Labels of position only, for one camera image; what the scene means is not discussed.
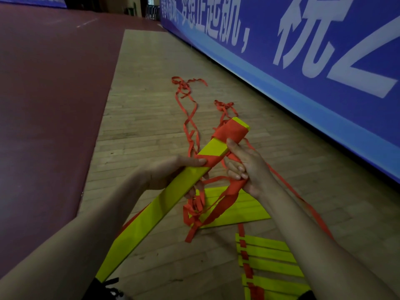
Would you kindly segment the person's right hand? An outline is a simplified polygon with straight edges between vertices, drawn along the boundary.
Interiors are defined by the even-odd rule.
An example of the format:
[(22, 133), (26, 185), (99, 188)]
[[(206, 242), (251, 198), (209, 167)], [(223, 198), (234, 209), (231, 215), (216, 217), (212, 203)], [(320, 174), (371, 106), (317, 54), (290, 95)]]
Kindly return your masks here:
[(280, 187), (264, 159), (256, 151), (247, 147), (247, 159), (234, 161), (225, 157), (226, 170), (246, 170), (249, 178), (244, 191), (257, 200), (266, 199)]

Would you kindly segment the person's left hand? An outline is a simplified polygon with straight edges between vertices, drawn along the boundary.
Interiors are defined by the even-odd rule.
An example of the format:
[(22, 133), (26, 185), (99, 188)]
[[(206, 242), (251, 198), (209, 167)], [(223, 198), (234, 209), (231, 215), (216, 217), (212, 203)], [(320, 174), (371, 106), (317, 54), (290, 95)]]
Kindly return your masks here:
[(175, 166), (176, 157), (184, 156), (172, 156), (141, 167), (145, 177), (144, 185), (146, 190), (162, 190), (166, 188), (186, 168)]

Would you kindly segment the bundle of yellow ladder rungs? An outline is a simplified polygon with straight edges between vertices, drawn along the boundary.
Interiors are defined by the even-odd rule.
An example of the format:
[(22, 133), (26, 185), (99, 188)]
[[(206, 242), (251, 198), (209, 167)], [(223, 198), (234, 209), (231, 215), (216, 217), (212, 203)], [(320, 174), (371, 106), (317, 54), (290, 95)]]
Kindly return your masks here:
[(209, 143), (196, 156), (199, 159), (209, 158), (205, 168), (186, 167), (147, 207), (123, 226), (99, 268), (96, 278), (100, 282), (106, 281), (188, 190), (224, 158), (228, 152), (226, 140), (231, 138), (239, 143), (249, 130), (248, 124), (238, 117), (228, 120), (219, 127)]

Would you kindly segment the person's right forearm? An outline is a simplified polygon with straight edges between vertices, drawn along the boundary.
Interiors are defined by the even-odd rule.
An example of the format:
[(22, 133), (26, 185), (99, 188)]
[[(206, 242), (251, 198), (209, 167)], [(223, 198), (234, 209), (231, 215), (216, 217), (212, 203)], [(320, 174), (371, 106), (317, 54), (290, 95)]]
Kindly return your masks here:
[(400, 300), (324, 233), (279, 184), (262, 183), (256, 198), (281, 232), (317, 300)]

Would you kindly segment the person's left forearm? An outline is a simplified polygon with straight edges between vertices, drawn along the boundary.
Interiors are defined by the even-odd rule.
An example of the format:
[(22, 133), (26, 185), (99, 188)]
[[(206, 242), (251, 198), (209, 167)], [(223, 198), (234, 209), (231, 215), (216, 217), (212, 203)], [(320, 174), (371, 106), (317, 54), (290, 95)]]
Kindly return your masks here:
[(151, 177), (135, 171), (40, 245), (0, 279), (0, 300), (81, 300)]

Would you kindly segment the pile of loose yellow rungs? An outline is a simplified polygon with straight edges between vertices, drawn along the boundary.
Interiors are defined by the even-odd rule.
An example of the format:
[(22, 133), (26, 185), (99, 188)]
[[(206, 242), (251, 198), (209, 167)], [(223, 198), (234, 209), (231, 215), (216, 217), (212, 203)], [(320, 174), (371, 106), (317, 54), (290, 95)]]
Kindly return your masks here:
[[(206, 188), (205, 189), (205, 206), (207, 209), (211, 206), (211, 209), (205, 214), (201, 215), (200, 221), (204, 222), (206, 218), (214, 210), (215, 206), (212, 206), (215, 201), (217, 201), (220, 194), (225, 191), (227, 186)], [(270, 219), (270, 215), (261, 206), (261, 204), (248, 193), (243, 190), (239, 191), (238, 198), (236, 202), (224, 211), (218, 218), (216, 218), (210, 224), (204, 225), (201, 229), (226, 226), (231, 224), (238, 224), (243, 222), (252, 222), (259, 220)]]

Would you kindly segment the large blue banner white characters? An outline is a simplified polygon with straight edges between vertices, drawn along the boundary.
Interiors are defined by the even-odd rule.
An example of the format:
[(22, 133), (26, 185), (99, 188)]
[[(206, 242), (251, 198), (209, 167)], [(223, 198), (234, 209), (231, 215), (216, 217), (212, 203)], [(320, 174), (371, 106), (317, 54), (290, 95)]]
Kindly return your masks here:
[(400, 183), (400, 0), (160, 0), (161, 23)]

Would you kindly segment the small blue banner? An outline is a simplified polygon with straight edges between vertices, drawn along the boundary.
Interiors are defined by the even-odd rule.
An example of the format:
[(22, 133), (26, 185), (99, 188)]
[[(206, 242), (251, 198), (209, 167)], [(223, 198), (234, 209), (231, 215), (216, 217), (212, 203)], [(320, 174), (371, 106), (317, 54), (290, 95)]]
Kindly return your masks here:
[(0, 3), (67, 8), (65, 0), (0, 0)]

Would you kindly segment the dark metal frame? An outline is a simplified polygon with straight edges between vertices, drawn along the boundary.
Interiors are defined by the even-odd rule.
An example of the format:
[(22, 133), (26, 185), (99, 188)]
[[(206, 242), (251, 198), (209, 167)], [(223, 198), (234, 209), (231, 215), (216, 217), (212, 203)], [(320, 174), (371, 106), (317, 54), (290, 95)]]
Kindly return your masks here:
[(146, 19), (160, 21), (160, 6), (147, 4), (145, 17)]

